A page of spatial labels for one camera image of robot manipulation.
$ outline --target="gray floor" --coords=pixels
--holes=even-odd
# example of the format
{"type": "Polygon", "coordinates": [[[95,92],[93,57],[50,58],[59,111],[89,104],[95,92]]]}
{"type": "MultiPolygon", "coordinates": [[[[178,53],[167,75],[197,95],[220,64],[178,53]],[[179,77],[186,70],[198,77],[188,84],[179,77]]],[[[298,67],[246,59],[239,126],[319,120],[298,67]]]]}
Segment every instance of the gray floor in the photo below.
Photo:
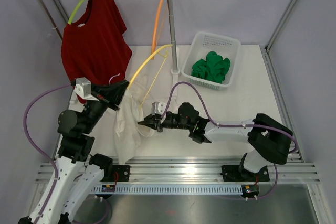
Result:
{"type": "MultiPolygon", "coordinates": [[[[278,186],[271,196],[249,202],[208,195],[115,195],[108,201],[113,213],[102,222],[105,224],[318,223],[308,191],[302,185],[278,186]]],[[[87,200],[76,220],[94,223],[104,211],[104,203],[87,200]]]]}

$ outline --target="wall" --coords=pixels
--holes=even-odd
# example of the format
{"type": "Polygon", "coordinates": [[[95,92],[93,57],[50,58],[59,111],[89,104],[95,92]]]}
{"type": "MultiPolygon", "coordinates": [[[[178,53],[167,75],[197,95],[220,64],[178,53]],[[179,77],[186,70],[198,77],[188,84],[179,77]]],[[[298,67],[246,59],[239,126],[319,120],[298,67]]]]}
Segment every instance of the wall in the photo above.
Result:
{"type": "Polygon", "coordinates": [[[271,56],[306,161],[336,212],[336,0],[299,0],[271,56]]]}
{"type": "MultiPolygon", "coordinates": [[[[43,161],[23,132],[24,111],[38,94],[68,80],[60,58],[61,42],[36,0],[0,0],[0,6],[0,223],[17,223],[26,214],[43,161]]],[[[48,154],[58,137],[57,116],[69,96],[69,89],[50,94],[28,115],[31,136],[48,154]]]]}
{"type": "MultiPolygon", "coordinates": [[[[177,44],[191,44],[195,34],[211,31],[246,44],[265,45],[290,0],[174,0],[177,44]]],[[[71,14],[77,0],[61,0],[71,14]]],[[[129,45],[151,44],[159,0],[116,0],[128,31],[129,45]]],[[[84,13],[84,7],[77,18],[84,13]]],[[[161,42],[170,42],[165,26],[161,42]]]]}

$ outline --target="laundry basket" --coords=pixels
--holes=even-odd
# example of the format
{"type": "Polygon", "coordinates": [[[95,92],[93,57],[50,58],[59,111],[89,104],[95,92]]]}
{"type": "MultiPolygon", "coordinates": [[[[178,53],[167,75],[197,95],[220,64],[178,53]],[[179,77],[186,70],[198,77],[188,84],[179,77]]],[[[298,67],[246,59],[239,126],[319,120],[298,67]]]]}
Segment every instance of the laundry basket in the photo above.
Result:
{"type": "Polygon", "coordinates": [[[232,84],[234,76],[237,74],[237,67],[241,57],[240,46],[240,41],[237,39],[200,31],[196,34],[187,58],[184,61],[182,75],[189,78],[190,83],[210,89],[221,90],[229,87],[232,84]],[[215,51],[218,55],[221,55],[223,59],[229,58],[231,61],[229,72],[226,74],[225,80],[222,83],[191,76],[193,64],[200,59],[205,60],[206,55],[210,51],[215,51]]]}

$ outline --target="clothes hanger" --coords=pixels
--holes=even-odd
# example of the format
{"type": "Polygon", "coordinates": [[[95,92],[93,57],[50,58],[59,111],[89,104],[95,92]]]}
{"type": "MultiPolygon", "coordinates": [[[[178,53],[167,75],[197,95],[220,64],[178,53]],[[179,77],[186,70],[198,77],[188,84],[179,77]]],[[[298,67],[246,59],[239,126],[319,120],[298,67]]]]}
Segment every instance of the clothes hanger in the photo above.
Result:
{"type": "Polygon", "coordinates": [[[76,12],[78,11],[80,5],[84,2],[85,0],[80,0],[78,4],[76,5],[75,9],[71,13],[71,16],[69,18],[68,24],[71,25],[73,18],[75,17],[76,12]]]}

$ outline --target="green cloth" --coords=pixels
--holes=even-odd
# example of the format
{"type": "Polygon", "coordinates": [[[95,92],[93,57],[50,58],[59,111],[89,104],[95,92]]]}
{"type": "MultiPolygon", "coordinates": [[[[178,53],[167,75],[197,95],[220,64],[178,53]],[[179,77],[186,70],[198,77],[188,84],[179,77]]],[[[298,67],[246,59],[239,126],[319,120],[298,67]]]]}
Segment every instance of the green cloth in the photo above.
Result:
{"type": "Polygon", "coordinates": [[[231,62],[228,58],[223,57],[216,52],[211,51],[206,55],[206,61],[201,59],[193,64],[191,76],[204,80],[222,83],[225,75],[229,72],[231,62]]]}

